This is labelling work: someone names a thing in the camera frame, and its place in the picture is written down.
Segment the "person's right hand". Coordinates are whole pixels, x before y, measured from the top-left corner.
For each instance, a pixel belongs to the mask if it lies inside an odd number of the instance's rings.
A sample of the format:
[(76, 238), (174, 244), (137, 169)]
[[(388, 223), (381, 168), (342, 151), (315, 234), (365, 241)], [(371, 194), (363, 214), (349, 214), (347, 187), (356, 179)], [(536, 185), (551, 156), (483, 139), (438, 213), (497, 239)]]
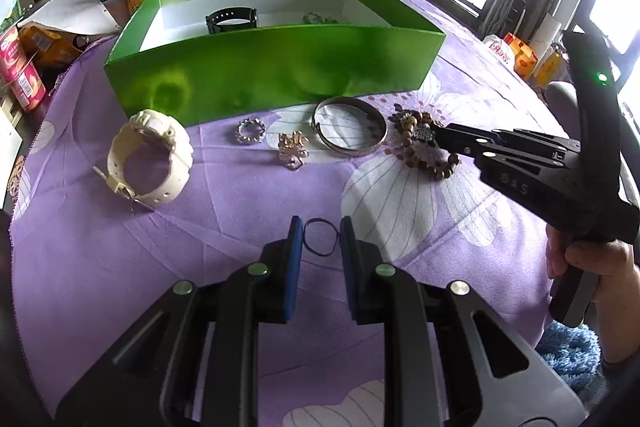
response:
[(639, 267), (632, 246), (621, 241), (593, 244), (547, 227), (546, 261), (550, 279), (568, 267), (599, 275), (593, 295), (602, 358), (620, 364), (639, 352)]

